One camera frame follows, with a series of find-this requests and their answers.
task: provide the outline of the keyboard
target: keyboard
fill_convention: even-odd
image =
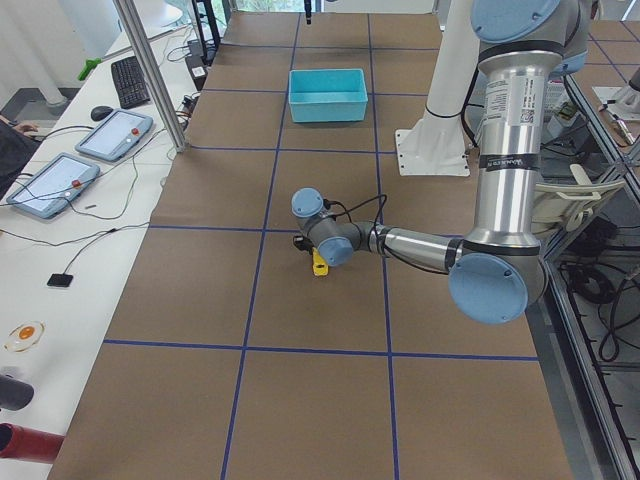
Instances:
[[[136,57],[127,57],[113,62],[111,76],[118,92],[121,108],[133,108],[149,101],[149,91]]]

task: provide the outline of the black mouse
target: black mouse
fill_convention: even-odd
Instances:
[[[111,112],[113,112],[113,108],[108,107],[107,105],[98,105],[97,107],[93,107],[91,110],[91,120],[99,122],[106,118]]]

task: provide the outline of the teal bin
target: teal bin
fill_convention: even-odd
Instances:
[[[289,72],[289,107],[296,123],[360,121],[367,101],[361,68]]]

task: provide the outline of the tablet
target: tablet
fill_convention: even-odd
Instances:
[[[117,108],[76,145],[76,150],[115,162],[126,155],[152,125],[153,119],[147,115]]]
[[[96,164],[61,153],[11,194],[7,203],[36,217],[51,218],[68,207],[99,173]]]

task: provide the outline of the red cylinder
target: red cylinder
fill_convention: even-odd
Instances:
[[[0,424],[0,458],[53,463],[63,441],[63,435],[10,423]]]

